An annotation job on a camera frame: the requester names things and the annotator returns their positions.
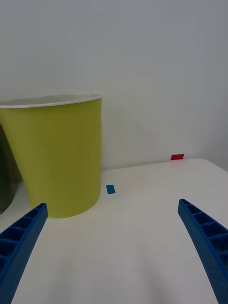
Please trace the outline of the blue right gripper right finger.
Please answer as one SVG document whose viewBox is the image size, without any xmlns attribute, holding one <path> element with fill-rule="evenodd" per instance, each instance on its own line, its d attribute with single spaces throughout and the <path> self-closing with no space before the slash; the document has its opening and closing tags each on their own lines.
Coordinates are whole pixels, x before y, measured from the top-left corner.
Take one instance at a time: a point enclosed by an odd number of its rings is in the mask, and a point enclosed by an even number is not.
<svg viewBox="0 0 228 304">
<path fill-rule="evenodd" d="M 218 303 L 228 303 L 228 230 L 185 199 L 179 200 L 178 214 L 195 246 Z"/>
</svg>

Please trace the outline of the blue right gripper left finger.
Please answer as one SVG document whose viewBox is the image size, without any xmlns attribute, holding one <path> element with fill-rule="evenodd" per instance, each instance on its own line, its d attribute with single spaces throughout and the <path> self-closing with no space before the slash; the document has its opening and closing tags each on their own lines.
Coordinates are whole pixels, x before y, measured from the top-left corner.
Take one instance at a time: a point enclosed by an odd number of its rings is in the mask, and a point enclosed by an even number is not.
<svg viewBox="0 0 228 304">
<path fill-rule="evenodd" d="M 0 234 L 0 303 L 10 304 L 48 218 L 41 203 Z"/>
</svg>

